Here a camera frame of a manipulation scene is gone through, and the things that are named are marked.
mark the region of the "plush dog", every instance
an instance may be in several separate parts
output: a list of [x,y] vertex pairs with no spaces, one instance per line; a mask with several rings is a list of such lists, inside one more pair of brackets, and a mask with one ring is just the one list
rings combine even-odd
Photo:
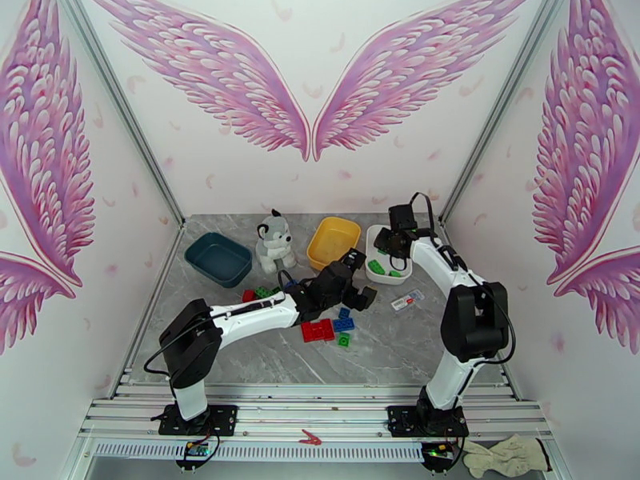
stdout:
[[295,266],[295,255],[291,249],[291,233],[289,224],[285,218],[276,210],[271,211],[271,216],[265,218],[258,225],[258,236],[260,239],[255,246],[255,253],[258,256],[262,270],[267,274],[272,274],[278,270],[276,259],[282,259],[284,267],[289,269]]

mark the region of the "pink wing mural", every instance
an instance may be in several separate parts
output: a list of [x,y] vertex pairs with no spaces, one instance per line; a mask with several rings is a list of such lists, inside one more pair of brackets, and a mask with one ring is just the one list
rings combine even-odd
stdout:
[[525,0],[460,0],[374,34],[353,57],[314,124],[314,158],[349,150],[438,96],[502,40]]
[[248,34],[156,0],[94,1],[118,19],[112,26],[124,43],[190,102],[256,146],[292,146],[308,159],[309,124],[276,65]]
[[89,142],[75,60],[54,0],[30,0],[0,72],[0,182],[43,264],[0,252],[0,354],[34,332],[42,301],[74,298],[74,256],[89,245]]
[[570,0],[538,136],[534,224],[555,252],[552,284],[600,243],[638,163],[640,79],[602,0]]
[[112,26],[124,43],[190,102],[257,146],[292,146],[317,161],[329,146],[372,142],[436,98],[502,39],[525,0],[461,0],[385,27],[345,69],[313,134],[274,62],[248,34],[155,0],[94,1],[116,17]]
[[637,57],[603,0],[570,0],[558,36],[538,136],[536,240],[555,252],[555,296],[589,299],[596,326],[640,350],[640,246],[587,260],[612,219],[640,148]]
[[589,299],[598,332],[606,327],[633,354],[640,350],[640,246],[617,250],[587,262],[555,291],[575,291]]

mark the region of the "work glove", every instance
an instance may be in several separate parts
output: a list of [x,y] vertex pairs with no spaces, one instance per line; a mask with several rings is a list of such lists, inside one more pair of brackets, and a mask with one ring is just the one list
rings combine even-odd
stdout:
[[474,478],[482,478],[487,470],[496,470],[505,477],[524,475],[529,470],[550,471],[542,444],[535,438],[511,438],[487,449],[465,442],[467,455],[462,460]]

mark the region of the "blue plastic tray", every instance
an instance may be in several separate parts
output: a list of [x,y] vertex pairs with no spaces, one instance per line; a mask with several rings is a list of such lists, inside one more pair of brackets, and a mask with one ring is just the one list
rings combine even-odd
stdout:
[[222,287],[235,287],[251,270],[251,251],[224,235],[211,232],[196,240],[185,260]]

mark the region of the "white bowl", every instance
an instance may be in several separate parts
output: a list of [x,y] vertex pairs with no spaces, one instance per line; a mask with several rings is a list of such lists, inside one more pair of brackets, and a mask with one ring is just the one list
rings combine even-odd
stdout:
[[[366,229],[366,261],[365,261],[365,272],[366,276],[369,280],[373,282],[379,282],[380,284],[390,284],[392,286],[397,286],[398,284],[402,284],[406,279],[411,276],[411,272],[413,272],[413,266],[411,265],[411,259],[406,260],[406,269],[397,270],[394,269],[389,261],[390,256],[388,254],[382,254],[378,249],[375,248],[374,242],[375,238],[380,233],[380,230],[383,228],[389,228],[386,225],[372,225],[368,229]],[[378,261],[382,268],[385,270],[385,275],[376,274],[369,268],[369,262]],[[402,267],[402,260],[399,258],[394,259],[394,265],[396,267]],[[401,277],[395,278],[393,276],[389,276],[389,272],[392,270],[396,270],[400,273]]]

